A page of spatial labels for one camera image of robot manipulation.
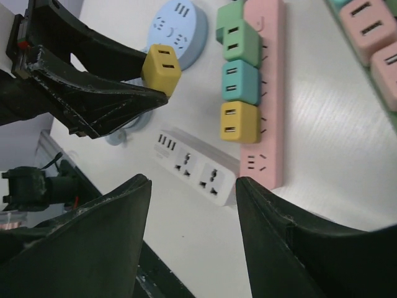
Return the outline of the pink USB charger plug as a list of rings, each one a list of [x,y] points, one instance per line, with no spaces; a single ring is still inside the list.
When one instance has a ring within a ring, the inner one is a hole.
[[[389,110],[396,112],[396,42],[371,57],[370,71]]]

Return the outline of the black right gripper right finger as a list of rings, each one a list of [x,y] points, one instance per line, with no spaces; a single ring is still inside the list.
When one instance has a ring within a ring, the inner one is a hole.
[[[395,297],[396,227],[365,232],[312,214],[249,177],[236,202],[253,297]]]

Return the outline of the yellow USB charger plug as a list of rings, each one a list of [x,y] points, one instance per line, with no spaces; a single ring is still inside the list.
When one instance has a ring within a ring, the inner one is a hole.
[[[171,97],[181,78],[181,67],[174,49],[169,45],[152,44],[146,54],[141,76],[150,89]]]

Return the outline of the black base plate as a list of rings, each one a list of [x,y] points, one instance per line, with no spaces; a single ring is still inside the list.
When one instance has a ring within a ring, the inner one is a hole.
[[[138,174],[101,194],[61,156],[44,168],[4,172],[6,210],[68,211],[33,227],[1,231],[2,297],[191,297],[144,242],[152,182]]]

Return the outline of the green USB charger plug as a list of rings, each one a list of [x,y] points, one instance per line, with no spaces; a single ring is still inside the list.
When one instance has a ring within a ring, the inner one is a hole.
[[[243,60],[259,69],[262,62],[262,37],[244,19],[228,22],[223,30],[223,57]]]

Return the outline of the round blue power strip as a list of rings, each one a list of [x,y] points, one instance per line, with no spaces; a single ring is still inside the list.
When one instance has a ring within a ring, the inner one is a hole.
[[[181,70],[192,66],[201,55],[208,37],[207,15],[192,1],[168,1],[154,16],[146,49],[153,44],[171,46]]]

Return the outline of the pink power strip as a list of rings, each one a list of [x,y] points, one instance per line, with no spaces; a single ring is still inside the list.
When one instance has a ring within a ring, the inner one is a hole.
[[[240,175],[269,190],[283,184],[286,5],[246,1],[244,19],[262,37],[261,141],[240,146]]]

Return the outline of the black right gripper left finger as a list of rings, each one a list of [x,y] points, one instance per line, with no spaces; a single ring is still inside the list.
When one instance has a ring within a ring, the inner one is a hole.
[[[131,297],[152,182],[142,174],[35,227],[1,231],[2,297]]]

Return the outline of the white power strip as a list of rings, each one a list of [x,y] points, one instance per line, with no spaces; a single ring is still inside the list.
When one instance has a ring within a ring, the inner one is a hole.
[[[214,204],[236,205],[236,158],[168,124],[162,124],[156,134],[153,156],[163,168]]]

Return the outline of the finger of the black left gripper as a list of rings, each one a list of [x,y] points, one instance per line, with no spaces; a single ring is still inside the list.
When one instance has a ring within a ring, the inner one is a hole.
[[[52,114],[79,136],[104,137],[168,102],[161,91],[79,71],[41,45],[25,54],[23,66],[33,87],[33,110]]]

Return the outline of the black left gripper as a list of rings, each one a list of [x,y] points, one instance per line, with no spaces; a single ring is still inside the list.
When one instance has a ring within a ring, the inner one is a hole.
[[[32,81],[27,58],[42,45],[65,63],[74,54],[98,77],[128,81],[141,76],[146,54],[89,28],[58,1],[29,1],[24,15],[4,8],[4,72]]]

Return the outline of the teal USB charger plug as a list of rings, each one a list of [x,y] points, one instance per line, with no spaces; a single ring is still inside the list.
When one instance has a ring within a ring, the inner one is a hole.
[[[222,98],[258,106],[261,101],[261,75],[257,68],[244,60],[226,62],[222,68]]]

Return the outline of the green power strip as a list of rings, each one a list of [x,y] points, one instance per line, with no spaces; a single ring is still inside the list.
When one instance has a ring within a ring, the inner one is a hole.
[[[396,130],[396,1],[326,1]]]

